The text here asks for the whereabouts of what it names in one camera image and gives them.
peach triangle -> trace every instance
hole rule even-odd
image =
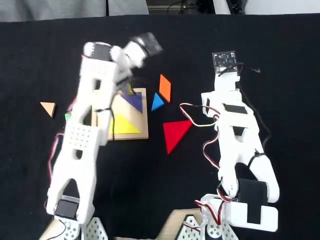
[[[52,118],[55,111],[56,104],[54,102],[45,102],[45,101],[41,101],[40,104]]]

gray curtain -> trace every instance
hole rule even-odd
[[[0,22],[106,16],[106,0],[0,0]],[[146,0],[108,0],[110,16],[149,14]]]

small orange triangle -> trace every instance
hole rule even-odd
[[[164,97],[164,99],[170,103],[171,100],[171,82],[169,82],[165,76],[160,75],[160,94]]]
[[[41,101],[40,104],[52,118],[52,116],[54,115],[56,104],[54,102],[45,102],[45,101]]]

red triangle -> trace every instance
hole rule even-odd
[[[192,122],[189,120],[165,122],[163,124],[166,151],[168,154],[176,147],[191,125]]]

white device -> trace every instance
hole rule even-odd
[[[102,42],[88,42],[84,46],[78,92],[71,118],[65,125],[46,205],[48,214],[64,223],[81,227],[82,240],[87,239],[84,233],[95,211],[96,159],[99,146],[106,145],[108,141],[113,97],[128,83],[126,80],[132,75],[132,68],[141,68],[146,57],[161,50],[151,33],[134,37],[123,49]],[[101,83],[98,94],[95,94],[97,81]],[[82,124],[92,105],[100,110],[97,114],[103,124],[99,126]],[[77,157],[77,152],[80,152],[81,157]],[[63,195],[71,179],[76,182],[79,198]],[[78,237],[74,235],[74,238],[70,238],[70,234],[66,235],[68,239]]]
[[[230,57],[235,59],[234,53],[229,54],[225,59]],[[219,112],[214,126],[218,134],[221,156],[218,162],[218,179],[221,181],[226,195],[231,198],[239,197],[242,191],[250,192],[250,188],[248,189],[246,186],[248,183],[253,188],[256,187],[257,190],[265,192],[266,202],[275,203],[280,195],[279,185],[271,162],[264,153],[254,111],[242,102],[242,94],[236,88],[236,82],[240,80],[240,76],[238,76],[237,70],[225,71],[226,67],[219,68],[219,64],[215,65],[214,91],[201,94],[202,105]],[[208,109],[208,107],[203,107],[203,113],[210,118],[215,118],[217,112]],[[237,163],[247,165],[257,181],[242,183],[237,179],[235,171]],[[278,210],[276,208],[264,204],[259,206],[258,210],[255,208],[251,211],[251,203],[233,199],[221,205],[222,201],[218,195],[205,195],[200,201],[203,204],[201,207],[203,218],[207,221],[213,219],[213,215],[208,211],[206,205],[209,205],[215,213],[218,213],[221,206],[220,217],[223,223],[270,232],[275,232],[278,229]]]

